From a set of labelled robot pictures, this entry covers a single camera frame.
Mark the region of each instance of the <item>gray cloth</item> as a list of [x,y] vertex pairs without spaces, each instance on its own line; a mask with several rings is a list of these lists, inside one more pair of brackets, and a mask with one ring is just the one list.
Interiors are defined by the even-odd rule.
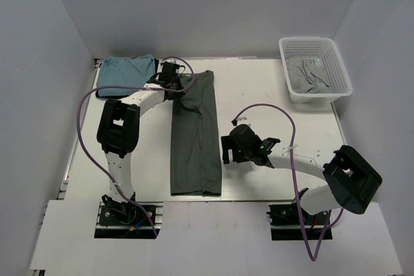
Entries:
[[[108,56],[103,61],[96,86],[121,85],[123,87],[143,87],[154,73],[155,62],[151,54],[132,59]],[[99,90],[99,97],[128,96],[134,92],[136,91],[103,89]]]
[[287,70],[292,90],[297,93],[331,93],[328,75],[319,59],[289,58]]
[[[214,73],[197,74],[193,87],[173,104],[171,195],[221,195],[221,158]],[[182,76],[185,86],[191,76]]]

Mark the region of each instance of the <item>blue folded cloth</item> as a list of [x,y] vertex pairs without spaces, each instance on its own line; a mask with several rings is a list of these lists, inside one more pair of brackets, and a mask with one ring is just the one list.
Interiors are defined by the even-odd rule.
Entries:
[[[155,61],[151,54],[133,59],[108,56],[101,66],[96,86],[143,87],[154,74]],[[99,97],[128,96],[135,90],[103,89],[98,92]]]

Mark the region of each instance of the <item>white plastic basket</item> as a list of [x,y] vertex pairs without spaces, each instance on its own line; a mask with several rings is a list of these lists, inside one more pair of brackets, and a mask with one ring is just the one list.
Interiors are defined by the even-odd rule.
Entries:
[[[332,102],[339,97],[352,94],[352,86],[345,65],[343,64],[338,48],[332,39],[323,37],[282,38],[279,40],[279,48],[291,101],[295,103],[315,101]],[[286,66],[286,58],[289,56],[320,59],[327,71],[332,93],[300,94],[294,92],[290,85]]]

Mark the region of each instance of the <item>gray wall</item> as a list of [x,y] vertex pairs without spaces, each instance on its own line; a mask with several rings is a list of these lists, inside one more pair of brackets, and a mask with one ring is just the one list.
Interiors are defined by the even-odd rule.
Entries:
[[0,274],[26,275],[93,60],[61,0],[0,0]]
[[63,0],[96,58],[275,56],[286,36],[333,37],[352,0]]
[[335,37],[354,94],[336,102],[349,144],[378,170],[378,202],[414,275],[414,0],[354,0]]

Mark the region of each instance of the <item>clothing tag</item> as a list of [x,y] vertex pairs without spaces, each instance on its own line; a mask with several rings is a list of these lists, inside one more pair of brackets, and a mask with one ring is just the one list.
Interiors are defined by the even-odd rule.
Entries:
[[309,62],[312,64],[312,65],[316,65],[316,66],[320,66],[321,64],[320,64],[320,62],[319,62],[319,58],[310,58],[309,59]]

